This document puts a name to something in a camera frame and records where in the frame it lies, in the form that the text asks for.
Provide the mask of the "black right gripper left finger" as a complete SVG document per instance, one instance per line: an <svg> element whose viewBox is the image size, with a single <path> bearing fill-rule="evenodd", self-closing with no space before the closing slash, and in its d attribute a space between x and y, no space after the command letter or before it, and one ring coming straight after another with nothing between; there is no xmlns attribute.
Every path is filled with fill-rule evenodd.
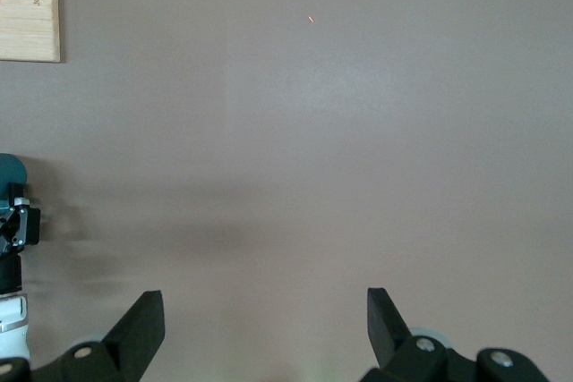
<svg viewBox="0 0 573 382"><path fill-rule="evenodd" d="M161 291L147 291L99 342L77 344L31 369L24 358L4 358L3 381L139 381L165 338Z"/></svg>

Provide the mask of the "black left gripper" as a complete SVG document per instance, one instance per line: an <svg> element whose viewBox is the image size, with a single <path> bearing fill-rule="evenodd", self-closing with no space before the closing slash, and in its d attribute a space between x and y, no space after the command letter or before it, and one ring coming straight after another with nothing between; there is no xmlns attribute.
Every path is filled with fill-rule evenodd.
<svg viewBox="0 0 573 382"><path fill-rule="evenodd" d="M10 206L1 216L1 294L21 290L21 257L26 246L39 242L41 211L24 195L25 185L9 183Z"/></svg>

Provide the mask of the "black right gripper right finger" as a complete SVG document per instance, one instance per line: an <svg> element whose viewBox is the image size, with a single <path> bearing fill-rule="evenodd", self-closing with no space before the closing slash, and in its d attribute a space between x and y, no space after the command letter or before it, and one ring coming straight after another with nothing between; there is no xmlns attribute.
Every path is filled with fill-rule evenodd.
<svg viewBox="0 0 573 382"><path fill-rule="evenodd" d="M367 291L367 331L378 362L364 381L546 381L524 354L485 348L472 361L429 334L415 335L384 288Z"/></svg>

